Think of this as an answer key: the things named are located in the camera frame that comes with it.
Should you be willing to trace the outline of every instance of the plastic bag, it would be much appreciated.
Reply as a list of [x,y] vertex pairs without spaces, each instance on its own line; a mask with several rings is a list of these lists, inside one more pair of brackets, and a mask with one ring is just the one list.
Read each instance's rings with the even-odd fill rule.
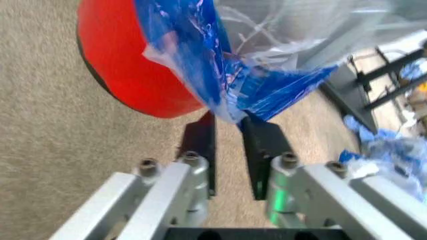
[[[226,8],[223,2],[216,3],[218,14],[213,0],[134,1],[142,32],[149,42],[143,55],[172,69],[212,112],[231,123],[238,123],[244,118],[245,111],[268,120],[296,103],[338,68],[337,60],[352,50],[348,48],[352,44],[347,41],[359,42],[365,37],[359,35],[359,31],[373,31],[372,23],[381,22],[392,13],[386,0],[340,1],[346,3],[345,7],[331,4],[330,0],[314,1],[315,5],[311,5],[312,1],[304,1],[291,11],[290,6],[302,2],[284,0],[267,1],[268,17],[254,20],[236,8]],[[270,4],[276,2],[284,5],[276,8],[275,4]],[[260,1],[227,3],[248,9],[253,4],[263,4]],[[259,14],[262,8],[254,7],[251,11]],[[297,20],[282,19],[289,15],[299,17],[295,18]],[[225,28],[220,17],[227,21]],[[307,34],[293,38],[290,34],[299,29],[298,20],[304,18],[307,18],[308,25],[328,21],[316,29],[316,33],[322,34],[312,32],[314,35],[310,35],[313,28],[303,27]],[[247,28],[230,26],[230,22],[249,25],[249,35],[243,32]],[[414,25],[412,21],[411,26],[421,28],[424,23]],[[399,34],[402,34],[402,29],[407,30],[406,22],[398,26],[393,24],[382,29],[397,29]],[[279,31],[286,29],[286,34]],[[258,33],[263,33],[268,41]],[[251,41],[236,49],[235,36]]]
[[343,163],[347,166],[351,179],[380,175],[392,181],[418,201],[426,202],[420,180],[412,174],[406,174],[404,170],[393,164],[393,162],[375,158],[359,158]]
[[427,27],[425,0],[218,0],[234,53],[312,69]]
[[135,0],[150,46],[144,56],[172,69],[216,115],[268,120],[314,90],[337,66],[275,71],[232,54],[212,0]]

